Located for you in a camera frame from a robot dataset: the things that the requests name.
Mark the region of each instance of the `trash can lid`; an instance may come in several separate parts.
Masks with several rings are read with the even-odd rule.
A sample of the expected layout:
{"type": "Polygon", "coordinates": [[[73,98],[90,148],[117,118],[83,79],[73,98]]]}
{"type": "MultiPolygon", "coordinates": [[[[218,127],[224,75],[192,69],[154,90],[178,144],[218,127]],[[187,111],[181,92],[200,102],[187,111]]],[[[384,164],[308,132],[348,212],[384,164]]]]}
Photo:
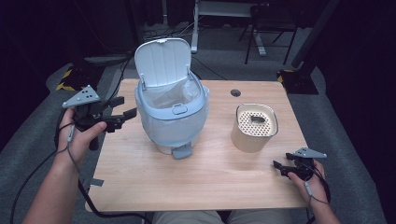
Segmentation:
{"type": "Polygon", "coordinates": [[[165,86],[188,77],[191,48],[181,38],[153,40],[137,48],[134,61],[146,87],[165,86]]]}

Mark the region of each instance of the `wooden table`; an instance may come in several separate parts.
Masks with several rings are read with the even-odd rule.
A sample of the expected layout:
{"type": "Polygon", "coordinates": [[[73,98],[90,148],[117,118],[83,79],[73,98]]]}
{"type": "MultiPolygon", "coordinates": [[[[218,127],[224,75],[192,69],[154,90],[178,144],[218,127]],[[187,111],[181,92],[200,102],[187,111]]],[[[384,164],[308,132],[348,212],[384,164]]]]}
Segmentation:
{"type": "MultiPolygon", "coordinates": [[[[137,79],[121,82],[125,104],[135,107],[137,79]]],[[[273,167],[291,164],[286,152],[306,146],[288,97],[278,82],[203,80],[210,89],[207,121],[190,157],[175,160],[149,140],[140,116],[108,133],[94,173],[104,180],[90,196],[99,211],[228,210],[305,207],[297,188],[273,167]],[[233,97],[232,89],[242,92],[233,97]],[[243,103],[271,106],[279,132],[256,153],[237,149],[231,140],[235,111],[243,103]]]]}

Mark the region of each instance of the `chair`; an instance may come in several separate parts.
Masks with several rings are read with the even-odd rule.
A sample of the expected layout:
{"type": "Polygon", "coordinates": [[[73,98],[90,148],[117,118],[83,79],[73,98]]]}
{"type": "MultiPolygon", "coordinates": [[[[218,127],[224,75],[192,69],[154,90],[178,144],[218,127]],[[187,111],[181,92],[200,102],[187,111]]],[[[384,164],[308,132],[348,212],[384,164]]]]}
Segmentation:
{"type": "Polygon", "coordinates": [[[263,2],[259,1],[256,6],[250,8],[250,24],[248,24],[244,32],[239,37],[239,41],[245,35],[248,27],[251,25],[250,37],[247,46],[247,56],[245,59],[245,64],[248,63],[248,55],[250,53],[250,47],[252,46],[252,39],[255,34],[260,33],[276,33],[279,34],[273,41],[272,44],[262,45],[263,47],[282,47],[288,48],[283,64],[289,57],[291,45],[293,44],[294,37],[297,33],[298,26],[294,22],[293,17],[287,8],[282,5],[282,0],[277,0],[275,2],[263,2]],[[275,45],[275,42],[280,38],[285,32],[292,32],[292,37],[290,43],[285,45],[275,45]]]}

